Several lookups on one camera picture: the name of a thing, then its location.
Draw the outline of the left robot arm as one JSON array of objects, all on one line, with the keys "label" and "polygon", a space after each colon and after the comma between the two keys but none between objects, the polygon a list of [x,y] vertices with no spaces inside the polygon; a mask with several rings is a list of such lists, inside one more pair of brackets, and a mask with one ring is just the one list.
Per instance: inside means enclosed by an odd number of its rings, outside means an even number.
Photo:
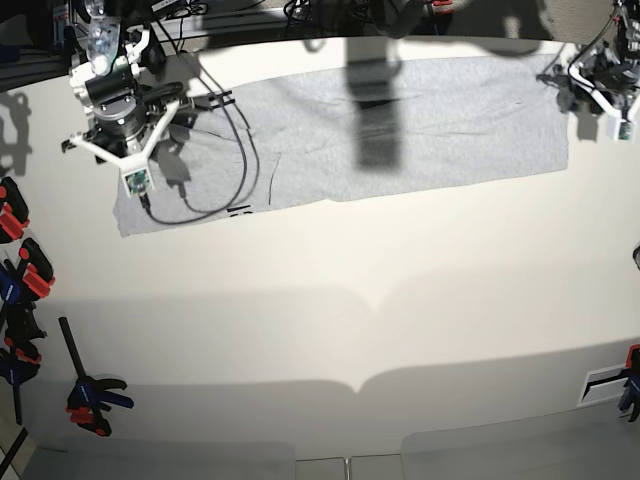
[{"label": "left robot arm", "polygon": [[614,1],[600,32],[538,79],[558,88],[563,113],[584,102],[633,122],[639,113],[639,3]]}]

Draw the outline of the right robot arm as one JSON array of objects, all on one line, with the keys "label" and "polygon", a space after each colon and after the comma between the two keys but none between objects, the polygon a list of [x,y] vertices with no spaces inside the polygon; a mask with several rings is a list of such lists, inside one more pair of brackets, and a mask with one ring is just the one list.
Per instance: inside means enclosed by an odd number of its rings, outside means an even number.
[{"label": "right robot arm", "polygon": [[195,105],[180,82],[140,83],[147,71],[163,72],[166,55],[153,24],[160,19],[153,1],[82,1],[89,20],[85,47],[71,56],[69,84],[81,103],[88,130],[61,143],[81,148],[99,163],[119,169],[128,194],[154,187],[150,168],[157,145],[169,138],[176,114]]}]

